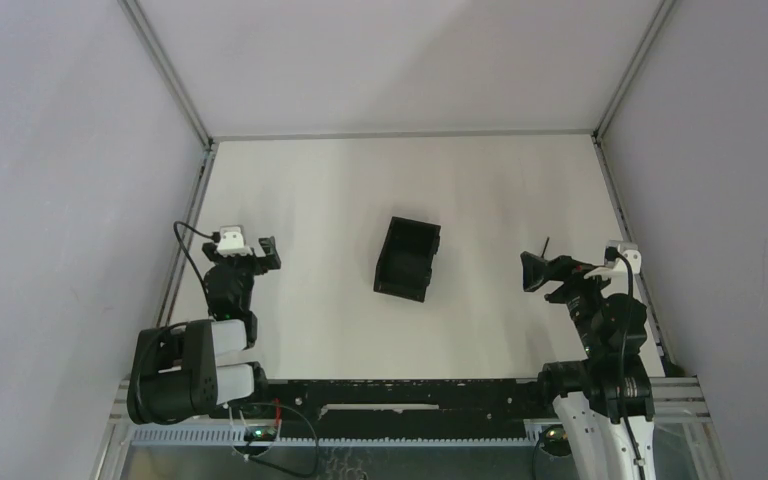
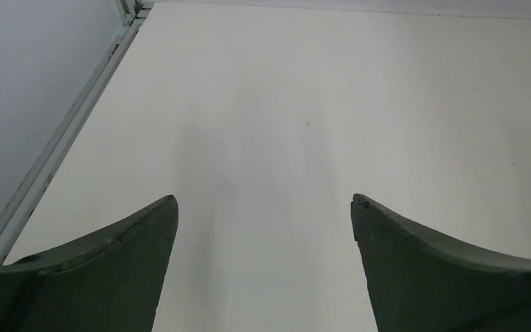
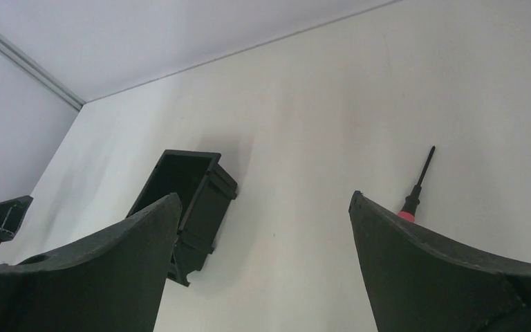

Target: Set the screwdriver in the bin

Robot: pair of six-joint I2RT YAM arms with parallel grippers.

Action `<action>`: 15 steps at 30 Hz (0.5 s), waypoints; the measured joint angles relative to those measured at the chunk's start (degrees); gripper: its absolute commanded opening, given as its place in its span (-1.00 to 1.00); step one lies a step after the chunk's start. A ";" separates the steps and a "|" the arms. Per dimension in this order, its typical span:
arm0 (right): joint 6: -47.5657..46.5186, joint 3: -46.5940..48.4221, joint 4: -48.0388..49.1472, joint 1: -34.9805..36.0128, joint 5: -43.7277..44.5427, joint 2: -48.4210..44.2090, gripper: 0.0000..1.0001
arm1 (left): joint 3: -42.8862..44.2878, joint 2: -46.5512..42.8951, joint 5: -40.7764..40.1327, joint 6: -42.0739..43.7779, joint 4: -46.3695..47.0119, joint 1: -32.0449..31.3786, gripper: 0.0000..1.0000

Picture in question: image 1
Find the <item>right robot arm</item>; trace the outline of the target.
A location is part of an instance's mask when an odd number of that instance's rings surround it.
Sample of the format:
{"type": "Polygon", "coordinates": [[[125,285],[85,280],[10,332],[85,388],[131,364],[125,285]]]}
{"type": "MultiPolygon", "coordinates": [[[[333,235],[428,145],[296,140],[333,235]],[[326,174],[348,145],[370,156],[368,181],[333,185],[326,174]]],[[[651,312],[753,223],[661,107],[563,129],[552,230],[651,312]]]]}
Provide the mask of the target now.
{"type": "Polygon", "coordinates": [[[584,348],[583,360],[543,366],[538,402],[557,416],[582,479],[653,479],[654,396],[640,351],[648,339],[647,308],[635,296],[642,255],[614,243],[594,265],[562,255],[520,255],[523,289],[545,284],[550,304],[562,304],[584,348]]]}

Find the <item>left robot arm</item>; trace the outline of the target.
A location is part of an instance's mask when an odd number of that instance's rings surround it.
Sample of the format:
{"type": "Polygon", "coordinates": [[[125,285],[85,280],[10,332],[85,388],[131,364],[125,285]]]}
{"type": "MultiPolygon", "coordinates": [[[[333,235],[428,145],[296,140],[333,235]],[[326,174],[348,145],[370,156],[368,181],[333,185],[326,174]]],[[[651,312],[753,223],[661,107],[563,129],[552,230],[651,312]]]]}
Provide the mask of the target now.
{"type": "Polygon", "coordinates": [[[250,417],[270,409],[273,392],[258,361],[220,362],[256,345],[255,279],[281,267],[274,238],[262,238],[259,245],[262,255],[218,234],[203,244],[212,263],[201,278],[208,316],[139,333],[126,396],[131,421],[173,425],[223,405],[250,417]]]}

